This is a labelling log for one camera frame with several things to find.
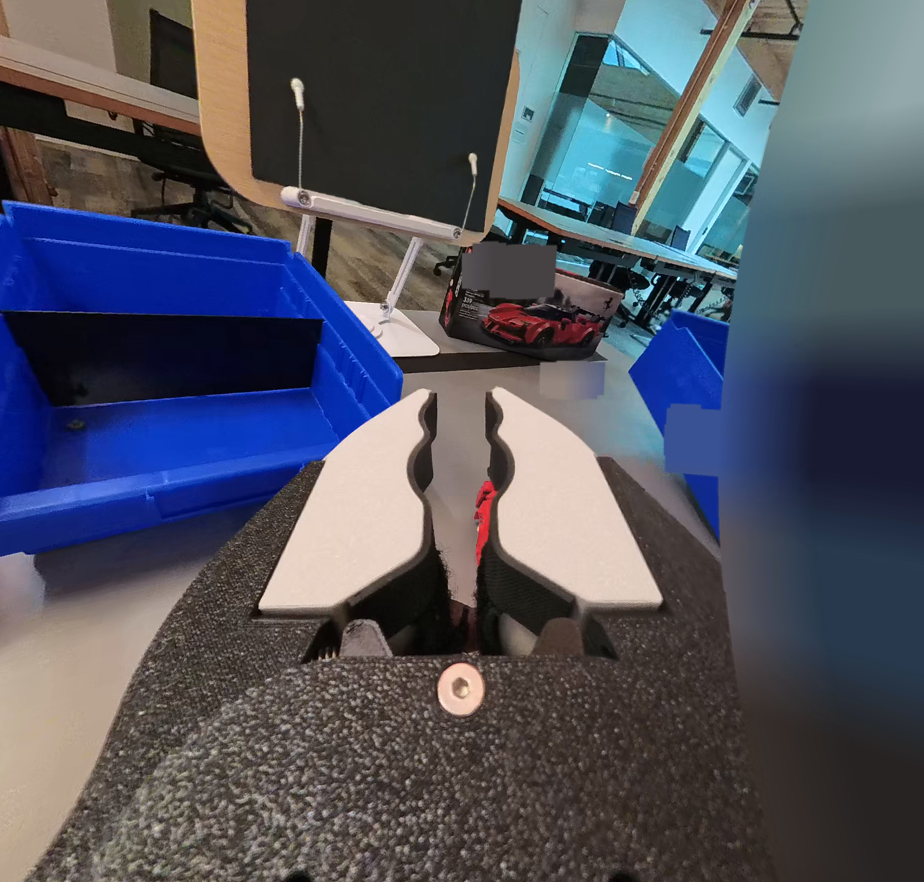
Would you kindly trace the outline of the black bin divider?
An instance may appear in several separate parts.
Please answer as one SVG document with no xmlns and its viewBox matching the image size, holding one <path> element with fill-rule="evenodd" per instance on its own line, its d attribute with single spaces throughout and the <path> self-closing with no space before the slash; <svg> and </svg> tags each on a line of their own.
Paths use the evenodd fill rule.
<svg viewBox="0 0 924 882">
<path fill-rule="evenodd" d="M 317 318 L 2 314 L 54 407 L 307 389 L 324 328 Z"/>
</svg>

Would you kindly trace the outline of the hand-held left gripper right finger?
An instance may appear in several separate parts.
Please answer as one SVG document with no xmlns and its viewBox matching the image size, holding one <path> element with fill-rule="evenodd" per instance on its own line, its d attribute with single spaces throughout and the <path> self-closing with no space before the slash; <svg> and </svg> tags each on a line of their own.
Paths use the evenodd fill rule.
<svg viewBox="0 0 924 882">
<path fill-rule="evenodd" d="M 528 655 L 553 623 L 612 655 L 599 618 L 654 613 L 664 597 L 600 459 L 508 389 L 490 390 L 484 410 L 497 496 L 476 578 L 480 650 Z"/>
</svg>

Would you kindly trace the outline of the lego car set box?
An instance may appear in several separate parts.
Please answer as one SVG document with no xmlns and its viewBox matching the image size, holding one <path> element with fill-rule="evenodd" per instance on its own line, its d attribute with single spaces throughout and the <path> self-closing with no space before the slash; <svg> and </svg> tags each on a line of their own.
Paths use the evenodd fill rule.
<svg viewBox="0 0 924 882">
<path fill-rule="evenodd" d="M 559 268 L 553 245 L 479 242 L 451 264 L 446 335 L 541 360 L 591 357 L 625 297 Z"/>
</svg>

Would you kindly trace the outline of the red lego car piece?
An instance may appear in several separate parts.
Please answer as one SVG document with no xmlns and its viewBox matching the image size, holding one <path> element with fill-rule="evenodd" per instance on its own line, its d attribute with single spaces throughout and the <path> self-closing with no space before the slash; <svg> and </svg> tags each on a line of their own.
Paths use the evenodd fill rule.
<svg viewBox="0 0 924 882">
<path fill-rule="evenodd" d="M 476 541 L 476 571 L 481 568 L 483 553 L 490 541 L 491 533 L 491 513 L 494 500 L 497 496 L 497 489 L 490 479 L 485 480 L 480 485 L 479 492 L 476 496 L 474 521 L 477 528 Z"/>
</svg>

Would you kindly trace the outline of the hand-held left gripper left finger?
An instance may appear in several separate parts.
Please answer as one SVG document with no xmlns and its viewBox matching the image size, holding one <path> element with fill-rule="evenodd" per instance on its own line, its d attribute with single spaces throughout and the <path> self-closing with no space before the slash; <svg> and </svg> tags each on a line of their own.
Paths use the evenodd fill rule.
<svg viewBox="0 0 924 882">
<path fill-rule="evenodd" d="M 258 602 L 271 620 L 375 622 L 411 653 L 456 646 L 448 576 L 426 489 L 437 395 L 419 389 L 358 427 L 323 461 Z"/>
</svg>

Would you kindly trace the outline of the rounded wooden panel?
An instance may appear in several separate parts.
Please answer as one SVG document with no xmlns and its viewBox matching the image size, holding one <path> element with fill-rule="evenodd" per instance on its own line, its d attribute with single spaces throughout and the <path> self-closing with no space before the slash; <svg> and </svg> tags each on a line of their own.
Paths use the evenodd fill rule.
<svg viewBox="0 0 924 882">
<path fill-rule="evenodd" d="M 202 139 L 210 161 L 235 191 L 259 205 L 282 210 L 300 210 L 285 206 L 280 199 L 283 187 L 254 177 L 251 166 L 250 113 L 248 99 L 248 23 L 247 0 L 191 0 L 196 63 L 198 69 L 199 108 Z M 478 157 L 468 155 L 471 190 L 461 219 L 463 237 L 446 242 L 466 247 L 483 238 L 491 228 L 499 201 L 506 149 L 512 129 L 518 90 L 518 56 L 515 51 L 502 114 L 502 125 L 491 170 L 491 187 L 484 226 L 466 228 L 478 182 Z M 293 78 L 290 87 L 297 111 L 297 184 L 302 185 L 305 89 Z"/>
</svg>

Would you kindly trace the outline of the long office desk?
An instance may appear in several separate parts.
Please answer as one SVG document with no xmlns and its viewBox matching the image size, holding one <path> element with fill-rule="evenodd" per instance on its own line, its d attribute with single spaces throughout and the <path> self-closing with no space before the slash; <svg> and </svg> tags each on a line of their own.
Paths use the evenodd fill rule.
<svg viewBox="0 0 924 882">
<path fill-rule="evenodd" d="M 202 134 L 196 99 L 6 36 L 1 37 L 1 79 L 65 101 Z"/>
</svg>

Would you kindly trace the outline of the black office chair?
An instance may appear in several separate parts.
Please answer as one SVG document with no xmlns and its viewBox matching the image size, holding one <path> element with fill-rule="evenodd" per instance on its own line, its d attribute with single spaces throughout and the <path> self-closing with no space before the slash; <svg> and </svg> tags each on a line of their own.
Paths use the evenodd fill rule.
<svg viewBox="0 0 924 882">
<path fill-rule="evenodd" d="M 198 98 L 194 38 L 191 28 L 150 10 L 150 84 L 188 98 Z M 154 169 L 160 204 L 131 210 L 133 218 L 162 220 L 181 226 L 252 234 L 251 224 L 237 216 L 236 194 L 208 158 L 202 137 L 164 125 L 133 120 L 137 136 L 149 147 L 169 147 L 141 161 Z"/>
</svg>

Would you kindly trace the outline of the long wooden office table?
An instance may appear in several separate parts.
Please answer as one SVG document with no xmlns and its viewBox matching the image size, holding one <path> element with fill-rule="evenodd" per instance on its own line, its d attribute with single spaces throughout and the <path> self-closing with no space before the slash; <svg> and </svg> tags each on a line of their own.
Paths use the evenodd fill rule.
<svg viewBox="0 0 924 882">
<path fill-rule="evenodd" d="M 498 213 L 513 223 L 511 238 L 524 240 L 526 233 L 543 232 L 558 253 L 600 264 L 590 277 L 601 283 L 612 282 L 618 268 L 640 267 L 646 275 L 668 275 L 703 281 L 711 287 L 733 287 L 737 272 L 699 255 L 629 234 L 568 218 L 548 209 L 501 197 Z"/>
</svg>

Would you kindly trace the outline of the blue plastic bin with divider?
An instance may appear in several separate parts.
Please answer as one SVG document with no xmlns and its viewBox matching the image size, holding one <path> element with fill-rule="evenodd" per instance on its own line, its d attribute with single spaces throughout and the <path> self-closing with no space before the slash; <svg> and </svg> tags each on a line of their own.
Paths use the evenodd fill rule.
<svg viewBox="0 0 924 882">
<path fill-rule="evenodd" d="M 2 312 L 324 321 L 307 389 L 54 407 L 2 314 L 2 555 L 269 499 L 398 402 L 403 376 L 283 240 L 7 202 Z"/>
</svg>

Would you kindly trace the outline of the white board stand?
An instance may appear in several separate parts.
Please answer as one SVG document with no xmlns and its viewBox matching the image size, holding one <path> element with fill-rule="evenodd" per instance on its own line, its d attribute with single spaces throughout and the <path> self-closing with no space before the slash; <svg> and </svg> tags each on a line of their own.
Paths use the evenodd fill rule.
<svg viewBox="0 0 924 882">
<path fill-rule="evenodd" d="M 374 303 L 347 300 L 345 306 L 393 359 L 431 358 L 439 355 L 439 345 L 397 308 L 398 299 L 425 239 L 458 242 L 463 237 L 462 228 L 427 218 L 360 205 L 351 200 L 295 186 L 283 187 L 280 199 L 285 206 L 312 216 L 355 220 L 374 227 L 410 234 L 410 245 L 385 301 Z"/>
</svg>

